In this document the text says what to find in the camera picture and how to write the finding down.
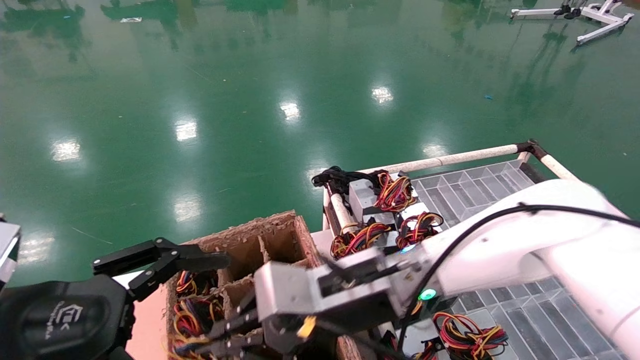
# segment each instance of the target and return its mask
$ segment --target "white stand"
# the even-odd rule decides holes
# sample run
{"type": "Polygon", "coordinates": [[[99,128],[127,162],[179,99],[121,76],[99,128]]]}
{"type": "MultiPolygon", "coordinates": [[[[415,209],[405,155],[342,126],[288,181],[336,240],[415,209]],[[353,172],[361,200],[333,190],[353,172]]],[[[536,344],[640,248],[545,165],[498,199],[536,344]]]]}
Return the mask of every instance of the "white stand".
{"type": "MultiPolygon", "coordinates": [[[[617,8],[621,3],[613,3],[613,0],[606,0],[604,4],[589,4],[583,7],[582,14],[580,16],[584,16],[587,20],[596,20],[607,24],[604,28],[600,28],[596,31],[588,33],[587,35],[579,36],[576,42],[576,46],[580,46],[585,42],[592,40],[596,37],[602,36],[606,33],[614,31],[624,25],[631,20],[634,16],[632,13],[626,14],[624,17],[620,18],[613,15],[613,10],[617,8]]],[[[527,16],[527,15],[553,15],[556,10],[555,9],[533,9],[533,10],[521,10],[521,9],[512,9],[511,10],[511,18],[514,19],[518,16],[527,16]]]]}

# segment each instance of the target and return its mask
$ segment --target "robotic arm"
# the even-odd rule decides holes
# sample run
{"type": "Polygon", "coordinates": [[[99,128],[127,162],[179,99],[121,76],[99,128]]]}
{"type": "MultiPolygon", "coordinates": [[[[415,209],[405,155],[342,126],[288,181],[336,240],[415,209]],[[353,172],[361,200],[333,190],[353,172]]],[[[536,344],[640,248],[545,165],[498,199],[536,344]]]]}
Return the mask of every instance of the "robotic arm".
{"type": "MultiPolygon", "coordinates": [[[[264,343],[295,354],[305,345],[307,337],[300,331],[312,328],[305,323],[312,317],[317,327],[330,323],[334,334],[352,334],[402,318],[425,287],[451,296],[556,275],[600,330],[629,358],[640,359],[640,282],[635,277],[640,223],[625,220],[632,227],[585,216],[589,210],[623,216],[596,189],[551,180],[389,256],[367,249],[310,270],[270,262],[255,273],[255,293],[243,299],[238,316],[216,322],[207,336],[211,343],[196,351],[226,356],[264,343]],[[562,206],[586,210],[558,211],[562,206]],[[231,336],[258,324],[262,334],[231,336]]],[[[0,290],[15,267],[18,243],[19,227],[0,222],[0,290]]],[[[179,270],[223,268],[228,261],[226,254],[202,254],[196,245],[158,238],[96,260],[97,275],[90,280],[4,290],[0,328],[11,330],[0,338],[0,354],[10,359],[130,359],[124,345],[135,320],[134,301],[179,270]],[[129,290],[110,278],[153,261],[129,290]]]]}
{"type": "MultiPolygon", "coordinates": [[[[295,334],[300,327],[291,325],[295,316],[315,315],[347,333],[403,317],[450,244],[478,221],[523,203],[620,215],[593,187],[551,180],[503,199],[409,251],[385,257],[367,249],[338,260],[339,268],[306,270],[270,262],[255,273],[265,342],[291,353],[303,342],[295,334]]],[[[556,275],[600,330],[630,358],[640,359],[639,258],[636,227],[576,213],[520,211],[465,236],[427,287],[449,296],[556,275]]]]}

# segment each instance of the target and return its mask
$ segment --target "white robotic arm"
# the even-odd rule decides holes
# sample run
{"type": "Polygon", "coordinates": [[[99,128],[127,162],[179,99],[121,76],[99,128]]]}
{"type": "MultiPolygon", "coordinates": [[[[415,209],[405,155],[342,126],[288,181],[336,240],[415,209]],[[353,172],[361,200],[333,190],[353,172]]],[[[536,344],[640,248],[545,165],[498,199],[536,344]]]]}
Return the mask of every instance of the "white robotic arm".
{"type": "MultiPolygon", "coordinates": [[[[519,203],[561,205],[623,216],[595,188],[551,180],[524,189],[421,245],[437,258],[464,230],[519,203]]],[[[515,213],[481,227],[436,273],[442,290],[522,284],[556,275],[598,328],[640,359],[640,229],[558,211],[515,213]]]]}
{"type": "MultiPolygon", "coordinates": [[[[367,249],[338,260],[341,271],[333,265],[305,270],[268,263],[255,273],[259,318],[264,326],[286,316],[317,315],[351,333],[403,317],[415,303],[422,280],[433,270],[428,287],[445,295],[556,275],[600,330],[629,358],[640,359],[640,282],[635,279],[640,268],[640,229],[636,227],[560,211],[515,212],[468,234],[437,266],[461,234],[488,216],[522,204],[621,215],[589,185],[545,181],[409,251],[385,257],[377,249],[367,249]]],[[[267,343],[282,352],[295,341],[276,337],[269,338],[265,332],[267,343]]]]}

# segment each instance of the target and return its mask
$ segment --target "green led light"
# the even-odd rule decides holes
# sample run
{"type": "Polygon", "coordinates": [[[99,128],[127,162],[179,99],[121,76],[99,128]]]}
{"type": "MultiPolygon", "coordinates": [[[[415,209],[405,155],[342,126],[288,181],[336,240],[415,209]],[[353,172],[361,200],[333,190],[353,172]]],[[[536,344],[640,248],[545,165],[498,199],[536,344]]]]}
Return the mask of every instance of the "green led light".
{"type": "Polygon", "coordinates": [[[436,291],[434,289],[426,289],[420,294],[420,296],[418,296],[418,299],[422,301],[427,301],[429,299],[433,299],[433,297],[435,296],[436,296],[436,291]]]}

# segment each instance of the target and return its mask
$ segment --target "cardboard box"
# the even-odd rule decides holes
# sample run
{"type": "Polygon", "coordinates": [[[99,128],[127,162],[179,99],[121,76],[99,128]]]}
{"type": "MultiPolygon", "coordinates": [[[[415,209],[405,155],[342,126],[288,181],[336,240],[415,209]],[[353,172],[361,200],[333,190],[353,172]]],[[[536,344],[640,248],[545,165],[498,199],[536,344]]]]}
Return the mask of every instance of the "cardboard box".
{"type": "MultiPolygon", "coordinates": [[[[231,266],[218,270],[218,287],[215,290],[223,299],[225,318],[232,316],[237,303],[252,288],[253,273],[268,261],[309,268],[321,264],[305,221],[296,216],[294,211],[256,218],[187,243],[197,244],[206,252],[226,251],[231,256],[231,266]]],[[[177,301],[175,285],[178,278],[179,274],[166,283],[169,310],[166,317],[167,334],[173,334],[173,314],[170,310],[177,301]]],[[[341,360],[360,359],[357,347],[346,337],[339,338],[337,353],[341,360]]]]}

